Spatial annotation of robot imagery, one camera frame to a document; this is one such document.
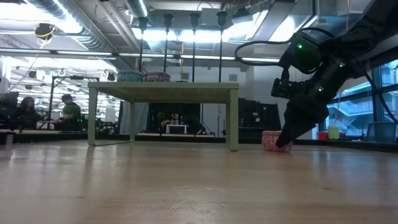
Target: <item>red object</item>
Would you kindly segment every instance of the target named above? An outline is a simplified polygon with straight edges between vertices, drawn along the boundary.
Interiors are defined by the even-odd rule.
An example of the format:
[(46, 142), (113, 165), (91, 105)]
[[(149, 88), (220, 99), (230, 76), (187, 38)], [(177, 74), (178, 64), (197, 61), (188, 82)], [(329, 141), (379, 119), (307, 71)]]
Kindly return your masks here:
[[(346, 137), (345, 133), (340, 132), (340, 139), (344, 139)], [(318, 132), (318, 140), (328, 140), (329, 133), (328, 132)]]
[(262, 145), (264, 146), (264, 150), (272, 151), (272, 152), (289, 152), (292, 149), (293, 142), (290, 142), (288, 145), (284, 147), (277, 147), (276, 141), (279, 138), (279, 135), (282, 131), (263, 131), (262, 132)]

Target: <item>table leg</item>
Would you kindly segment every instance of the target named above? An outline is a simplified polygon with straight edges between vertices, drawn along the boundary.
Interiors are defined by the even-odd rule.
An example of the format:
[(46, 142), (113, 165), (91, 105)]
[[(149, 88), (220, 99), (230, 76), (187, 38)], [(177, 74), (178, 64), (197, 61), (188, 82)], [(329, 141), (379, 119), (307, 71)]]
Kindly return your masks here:
[(96, 116), (97, 89), (88, 91), (88, 145), (95, 146), (95, 116)]
[(230, 151), (239, 149), (239, 126), (238, 126), (238, 90), (229, 91), (229, 102), (227, 104), (227, 143)]
[(135, 120), (134, 101), (130, 101), (130, 141), (134, 142), (136, 138), (136, 120)]

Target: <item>light green table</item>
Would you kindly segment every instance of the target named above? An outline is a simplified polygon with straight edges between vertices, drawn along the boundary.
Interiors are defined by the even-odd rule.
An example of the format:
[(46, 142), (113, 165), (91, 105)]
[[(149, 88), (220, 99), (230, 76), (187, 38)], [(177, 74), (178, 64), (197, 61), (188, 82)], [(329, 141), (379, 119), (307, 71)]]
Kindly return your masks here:
[(89, 82), (88, 144), (95, 142), (97, 91), (130, 102), (130, 142), (134, 142), (134, 103), (224, 103), (226, 144), (238, 150), (238, 83)]

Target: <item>black cable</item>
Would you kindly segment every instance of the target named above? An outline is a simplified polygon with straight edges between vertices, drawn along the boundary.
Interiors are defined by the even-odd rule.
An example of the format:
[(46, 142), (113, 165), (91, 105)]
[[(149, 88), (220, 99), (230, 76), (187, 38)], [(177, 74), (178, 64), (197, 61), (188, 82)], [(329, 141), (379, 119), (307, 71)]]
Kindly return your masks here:
[(328, 31), (326, 31), (326, 30), (323, 30), (323, 29), (321, 29), (321, 28), (317, 28), (317, 27), (306, 27), (306, 28), (299, 29), (296, 33), (294, 33), (294, 34), (293, 34), (288, 40), (286, 40), (286, 41), (278, 42), (278, 41), (268, 41), (268, 40), (255, 40), (255, 41), (250, 41), (250, 42), (241, 44), (241, 45), (239, 45), (239, 46), (235, 49), (235, 52), (234, 52), (235, 59), (236, 59), (237, 61), (239, 61), (239, 62), (245, 64), (245, 65), (253, 65), (253, 66), (278, 66), (278, 63), (247, 62), (247, 61), (244, 61), (244, 60), (242, 59), (242, 57), (240, 57), (240, 56), (238, 55), (238, 52), (239, 52), (239, 50), (242, 49), (243, 47), (247, 47), (247, 46), (254, 45), (254, 44), (288, 44), (288, 43), (290, 43), (290, 42), (292, 41), (292, 39), (295, 37), (296, 34), (298, 34), (299, 32), (306, 31), (306, 30), (318, 31), (318, 32), (321, 32), (321, 33), (323, 33), (323, 34), (325, 34), (325, 35), (331, 37), (331, 38), (334, 38), (334, 37), (335, 37), (332, 33), (328, 32)]
[(387, 111), (387, 114), (390, 116), (390, 118), (396, 123), (398, 124), (397, 119), (394, 117), (394, 115), (391, 113), (391, 110), (388, 108), (386, 101), (384, 100), (384, 97), (382, 95), (382, 93), (377, 89), (376, 84), (374, 84), (373, 80), (371, 79), (371, 77), (365, 73), (365, 77), (366, 79), (368, 79), (369, 83), (372, 86), (372, 89), (374, 92), (376, 92), (376, 94), (378, 95), (381, 104), (383, 105), (384, 109)]

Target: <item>ceiling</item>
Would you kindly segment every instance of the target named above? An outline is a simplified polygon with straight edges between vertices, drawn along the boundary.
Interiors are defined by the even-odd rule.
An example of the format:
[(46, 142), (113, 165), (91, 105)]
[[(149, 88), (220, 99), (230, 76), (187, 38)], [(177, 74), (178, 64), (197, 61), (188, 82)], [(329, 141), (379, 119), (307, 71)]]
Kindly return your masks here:
[[(50, 2), (53, 0), (44, 0), (42, 2)], [(201, 26), (206, 21), (207, 29), (213, 32), (200, 34), (197, 32), (196, 54), (197, 55), (214, 55), (218, 56), (220, 53), (219, 31), (214, 30), (216, 25), (215, 13), (221, 8), (227, 10), (229, 14), (233, 14), (233, 9), (238, 6), (250, 6), (252, 21), (241, 24), (240, 26), (231, 26), (224, 32), (223, 36), (223, 55), (233, 56), (235, 48), (250, 40), (274, 40), (283, 41), (288, 39), (297, 29), (304, 26), (317, 26), (339, 34), (344, 31), (346, 24), (346, 15), (348, 12), (347, 0), (321, 0), (319, 5), (315, 8), (319, 10), (318, 17), (313, 17), (313, 0), (292, 0), (289, 1), (241, 1), (241, 0), (212, 0), (209, 2), (188, 1), (188, 0), (148, 0), (150, 11), (149, 15), (153, 18), (148, 30), (144, 33), (144, 39), (152, 41), (144, 41), (144, 52), (154, 51), (154, 41), (157, 40), (160, 44), (160, 51), (164, 51), (165, 28), (162, 25), (162, 15), (166, 12), (172, 12), (175, 19), (170, 33), (174, 35), (175, 40), (169, 41), (169, 53), (175, 54), (192, 54), (192, 32), (186, 24), (189, 24), (189, 13), (199, 10), (203, 15), (201, 17)], [(109, 17), (101, 8), (97, 1), (94, 0), (58, 0), (61, 4), (72, 4), (71, 9), (78, 11), (72, 14), (72, 17), (84, 18), (87, 24), (87, 30), (96, 32), (100, 39), (106, 42), (108, 49), (115, 52), (138, 52), (139, 49), (139, 30), (136, 27), (136, 19), (132, 18), (131, 12), (128, 11), (126, 0), (113, 0), (105, 4), (112, 4), (118, 16), (112, 15)], [(351, 0), (350, 20), (353, 24), (359, 19), (360, 13), (366, 8), (370, 0)], [(4, 3), (0, 7), (0, 47), (9, 48), (24, 48), (24, 49), (39, 49), (42, 40), (38, 40), (33, 34), (34, 28), (41, 22), (51, 24), (59, 24), (59, 21), (54, 19), (51, 14), (44, 14), (41, 10), (32, 5), (13, 5), (12, 7), (4, 7)], [(129, 36), (124, 27), (128, 27), (131, 35)], [(57, 29), (51, 38), (51, 42), (44, 45), (44, 49), (54, 50), (88, 50), (87, 45), (81, 40), (81, 34), (66, 34), (63, 31), (67, 30), (62, 26)], [(279, 58), (285, 51), (286, 45), (257, 45), (246, 47), (241, 51), (240, 56), (243, 57), (265, 57), (265, 58)], [(12, 85), (17, 83), (25, 74), (26, 70), (31, 66), (34, 58), (25, 57), (26, 55), (19, 55), (18, 57), (7, 57), (9, 68), (11, 72)], [(167, 62), (168, 66), (181, 66), (181, 60), (170, 60)], [(124, 58), (123, 63), (127, 63), (131, 67), (136, 67), (137, 63), (134, 59)], [(190, 60), (184, 60), (184, 66), (190, 66)], [(162, 66), (161, 59), (145, 59), (144, 65), (148, 67)], [(197, 66), (202, 67), (217, 67), (217, 61), (211, 60), (197, 60)], [(225, 62), (224, 67), (240, 67), (245, 70), (247, 67), (238, 62)], [(107, 72), (115, 72), (117, 66), (113, 61), (105, 62), (104, 60), (68, 60), (65, 58), (38, 58), (32, 66), (33, 70), (38, 70), (40, 74), (44, 74), (47, 79), (31, 79), (27, 78), (20, 85), (16, 86), (14, 90), (21, 92), (21, 96), (31, 95), (33, 93), (40, 95), (41, 100), (39, 105), (44, 108), (48, 107), (49, 102), (49, 83), (51, 75), (58, 74), (62, 69), (71, 75), (81, 75), (88, 77), (97, 77), (101, 80), (106, 80)], [(86, 85), (89, 80), (76, 81), (64, 80), (55, 89), (57, 94), (74, 93), (76, 98), (80, 101), (85, 110), (88, 106), (86, 98)], [(33, 90), (26, 90), (26, 85), (34, 86)], [(67, 86), (76, 86), (78, 91), (68, 89)], [(100, 96), (101, 111), (104, 111), (107, 105), (113, 105), (117, 108), (118, 102), (107, 96)]]

